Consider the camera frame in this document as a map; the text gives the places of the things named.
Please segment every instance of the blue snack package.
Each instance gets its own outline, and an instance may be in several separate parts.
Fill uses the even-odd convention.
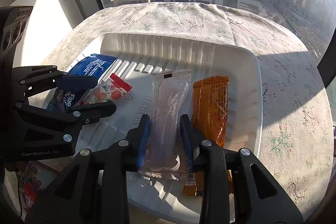
[[[117,58],[104,54],[91,54],[79,61],[68,75],[94,76],[97,80],[107,71]],[[87,89],[73,91],[57,88],[53,98],[47,106],[47,110],[66,111],[84,95]]]

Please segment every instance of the orange snack package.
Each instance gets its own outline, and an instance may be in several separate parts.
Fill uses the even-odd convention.
[[[194,83],[193,119],[194,128],[200,129],[205,138],[224,147],[227,120],[227,76],[212,76]],[[227,172],[229,193],[233,193],[231,174]],[[192,173],[183,187],[185,196],[203,195],[203,172]]]

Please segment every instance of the barcode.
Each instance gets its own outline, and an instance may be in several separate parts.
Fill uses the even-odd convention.
[[[195,176],[194,173],[189,169],[187,172],[187,179],[185,181],[185,185],[195,185]]]

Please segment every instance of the metal screw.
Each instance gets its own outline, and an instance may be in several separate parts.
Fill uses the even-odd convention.
[[[70,134],[65,134],[63,136],[63,140],[65,140],[66,142],[71,142],[72,141],[72,137]]]
[[[74,115],[75,117],[79,117],[79,116],[81,115],[81,113],[80,113],[79,111],[74,111],[74,112],[73,112],[73,115]]]
[[[85,149],[82,149],[79,153],[81,156],[87,156],[90,153],[90,150],[85,148]]]
[[[243,148],[242,150],[240,150],[240,152],[244,155],[244,156],[248,156],[251,152],[250,150],[248,150],[247,148]]]
[[[128,145],[128,141],[127,140],[121,140],[119,141],[119,146],[127,146]]]
[[[211,141],[209,141],[209,140],[202,140],[202,145],[203,146],[211,146]]]

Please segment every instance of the white wall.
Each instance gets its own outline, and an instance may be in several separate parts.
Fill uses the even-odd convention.
[[[13,66],[39,65],[72,30],[71,25],[59,0],[16,0],[12,5],[34,6]]]

